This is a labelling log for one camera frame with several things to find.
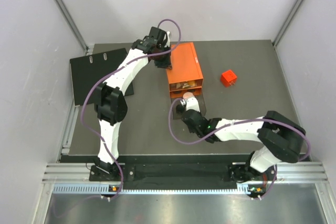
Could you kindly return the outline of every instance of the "white wall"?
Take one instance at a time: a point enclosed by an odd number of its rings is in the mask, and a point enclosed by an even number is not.
[[[312,153],[336,193],[336,0],[306,0],[278,53]]]
[[[53,0],[0,5],[0,222],[28,223],[59,150],[72,96],[69,59],[83,50]]]
[[[164,18],[183,40],[274,39],[295,0],[64,0],[87,43],[133,42]],[[173,32],[173,25],[163,26]]]

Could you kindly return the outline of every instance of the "orange cabinet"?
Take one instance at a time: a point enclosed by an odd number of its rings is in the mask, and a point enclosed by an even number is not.
[[[203,75],[194,43],[180,44],[172,51],[171,62],[173,69],[166,70],[170,97],[182,97],[185,92],[202,94]]]

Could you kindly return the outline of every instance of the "orange box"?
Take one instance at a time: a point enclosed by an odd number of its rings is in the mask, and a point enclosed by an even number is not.
[[[229,87],[234,85],[237,81],[237,76],[233,73],[232,70],[227,70],[221,75],[221,82],[224,86]]]
[[[166,70],[170,97],[182,97],[185,92],[202,94],[203,75],[194,43],[180,44],[172,51],[171,62],[173,69]]]

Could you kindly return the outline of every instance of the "orange plug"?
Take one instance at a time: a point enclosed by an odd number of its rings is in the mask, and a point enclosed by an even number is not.
[[[237,81],[237,76],[233,73],[232,70],[227,70],[221,75],[221,82],[224,86],[229,87],[234,85]]]

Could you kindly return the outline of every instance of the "metal corner post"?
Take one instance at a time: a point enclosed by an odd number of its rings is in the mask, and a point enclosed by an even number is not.
[[[273,46],[276,48],[278,44],[280,43],[282,37],[284,36],[285,32],[287,31],[289,25],[293,21],[294,17],[296,16],[298,10],[300,9],[303,1],[305,0],[296,0],[295,4],[293,5],[291,11],[289,12],[287,18],[285,19],[285,22],[280,28],[280,31],[278,32],[277,36],[275,37],[273,41]]]
[[[88,50],[88,46],[84,41],[84,38],[82,37],[82,35],[80,34],[74,20],[72,19],[69,11],[67,10],[63,0],[55,0],[58,8],[60,9],[63,17],[65,18],[65,20],[67,21],[71,31],[73,32],[74,36],[76,37],[76,39],[78,40],[78,43],[80,43],[81,47],[84,50]]]

